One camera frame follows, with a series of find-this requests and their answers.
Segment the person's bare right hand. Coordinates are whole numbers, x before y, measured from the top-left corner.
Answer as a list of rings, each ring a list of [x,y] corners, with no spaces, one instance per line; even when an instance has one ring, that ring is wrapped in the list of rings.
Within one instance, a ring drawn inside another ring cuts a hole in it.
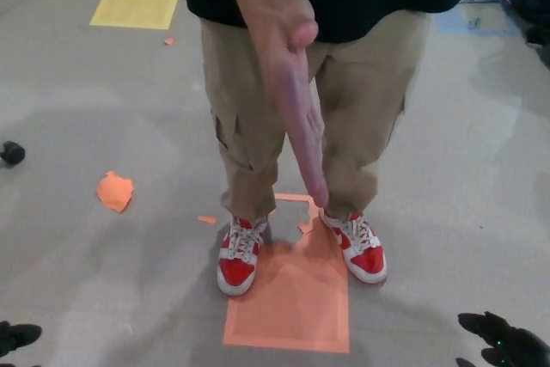
[[[328,202],[321,166],[322,123],[310,90],[307,48],[317,36],[307,0],[259,0],[248,29],[271,104],[280,116],[308,194],[323,208]]]

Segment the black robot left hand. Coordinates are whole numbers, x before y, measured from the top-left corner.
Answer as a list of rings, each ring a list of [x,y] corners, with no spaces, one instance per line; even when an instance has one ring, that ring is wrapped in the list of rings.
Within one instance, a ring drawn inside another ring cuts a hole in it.
[[[1,321],[1,353],[8,355],[22,347],[32,345],[43,333],[42,327],[34,324],[11,324]]]

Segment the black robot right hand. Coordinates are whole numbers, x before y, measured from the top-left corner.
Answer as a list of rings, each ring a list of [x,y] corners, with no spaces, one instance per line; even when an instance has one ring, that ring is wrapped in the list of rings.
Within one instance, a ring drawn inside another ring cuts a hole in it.
[[[549,367],[549,344],[531,331],[513,327],[505,318],[489,311],[460,313],[457,319],[463,329],[485,341],[480,356],[489,365]]]

